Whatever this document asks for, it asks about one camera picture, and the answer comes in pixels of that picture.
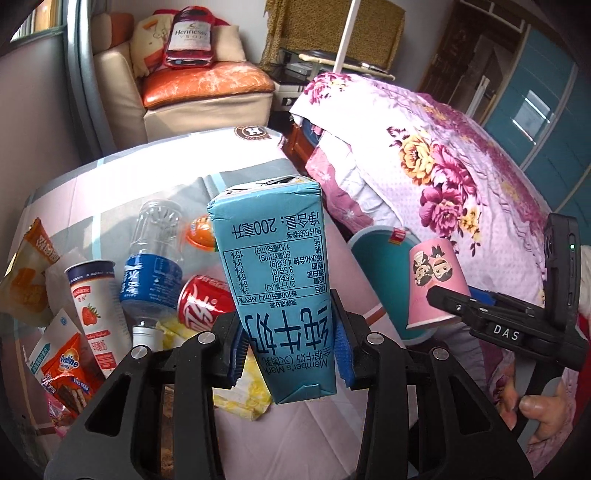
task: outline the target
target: cartoon print on cup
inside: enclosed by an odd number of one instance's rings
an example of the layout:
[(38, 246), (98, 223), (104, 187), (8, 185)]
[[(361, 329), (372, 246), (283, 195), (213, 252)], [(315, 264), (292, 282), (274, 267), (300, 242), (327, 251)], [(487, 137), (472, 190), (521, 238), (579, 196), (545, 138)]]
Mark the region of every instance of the cartoon print on cup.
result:
[(433, 275), (435, 275), (435, 278), (439, 281), (447, 281), (453, 275), (452, 265), (443, 258), (444, 256), (445, 254), (441, 250), (440, 245), (431, 248), (431, 258), (434, 258), (434, 261), (431, 264)]
[(419, 287), (424, 287), (433, 278), (433, 269), (429, 263), (429, 257), (419, 250), (413, 260), (414, 282)]

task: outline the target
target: pink paper cup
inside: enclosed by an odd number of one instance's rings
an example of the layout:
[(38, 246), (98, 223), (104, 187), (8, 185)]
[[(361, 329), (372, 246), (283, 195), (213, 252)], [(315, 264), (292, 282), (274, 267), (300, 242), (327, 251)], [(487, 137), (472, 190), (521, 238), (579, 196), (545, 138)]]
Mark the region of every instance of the pink paper cup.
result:
[(429, 305), (427, 292), (434, 285), (470, 296), (468, 284), (449, 240), (427, 240), (410, 251), (410, 299), (407, 330), (457, 323), (459, 318)]

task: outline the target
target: hand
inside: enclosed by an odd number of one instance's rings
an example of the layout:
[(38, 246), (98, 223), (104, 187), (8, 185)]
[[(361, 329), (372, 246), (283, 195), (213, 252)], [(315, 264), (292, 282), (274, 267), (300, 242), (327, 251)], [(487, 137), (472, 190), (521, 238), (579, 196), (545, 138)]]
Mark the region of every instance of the hand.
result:
[(529, 444), (542, 442), (558, 433), (566, 421), (568, 402), (566, 387), (561, 380), (556, 389), (556, 395), (545, 397), (528, 395), (519, 400), (515, 389), (515, 364), (505, 371), (505, 386), (502, 387), (499, 403), (496, 405), (501, 418), (512, 430), (517, 423), (516, 406), (519, 402), (521, 413), (528, 419), (538, 420), (540, 426), (531, 437)]

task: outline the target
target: hennessy bottle pillow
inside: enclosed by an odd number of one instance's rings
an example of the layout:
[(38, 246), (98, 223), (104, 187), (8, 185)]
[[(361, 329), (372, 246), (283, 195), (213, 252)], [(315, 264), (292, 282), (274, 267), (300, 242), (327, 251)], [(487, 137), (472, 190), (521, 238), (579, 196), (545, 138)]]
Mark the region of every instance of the hennessy bottle pillow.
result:
[(164, 50), (164, 65), (174, 69), (210, 66), (215, 22), (213, 14), (203, 7), (187, 7), (176, 14)]

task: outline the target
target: blue milk carton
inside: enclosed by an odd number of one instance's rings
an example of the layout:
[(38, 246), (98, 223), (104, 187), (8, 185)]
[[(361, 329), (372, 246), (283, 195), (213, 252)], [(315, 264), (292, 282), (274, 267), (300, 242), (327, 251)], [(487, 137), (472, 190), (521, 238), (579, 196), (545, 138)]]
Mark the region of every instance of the blue milk carton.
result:
[(242, 325), (275, 403), (336, 393), (320, 185), (237, 185), (207, 207)]

